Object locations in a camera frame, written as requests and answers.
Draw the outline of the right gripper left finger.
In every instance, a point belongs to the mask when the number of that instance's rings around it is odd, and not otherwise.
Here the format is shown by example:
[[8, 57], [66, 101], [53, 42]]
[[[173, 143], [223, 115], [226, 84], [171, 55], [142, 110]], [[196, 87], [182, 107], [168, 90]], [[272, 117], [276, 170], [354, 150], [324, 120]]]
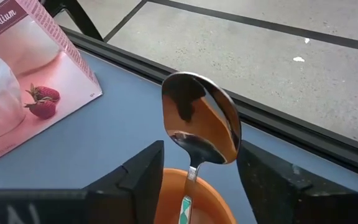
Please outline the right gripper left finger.
[[163, 165], [164, 142], [158, 140], [86, 186], [103, 193], [89, 206], [88, 223], [153, 224]]

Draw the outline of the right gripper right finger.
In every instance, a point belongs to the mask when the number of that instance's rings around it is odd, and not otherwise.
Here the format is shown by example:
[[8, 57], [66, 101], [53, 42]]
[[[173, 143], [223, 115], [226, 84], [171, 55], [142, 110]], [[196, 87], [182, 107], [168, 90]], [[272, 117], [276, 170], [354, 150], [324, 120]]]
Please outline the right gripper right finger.
[[358, 224], [358, 192], [247, 141], [237, 168], [257, 223]]

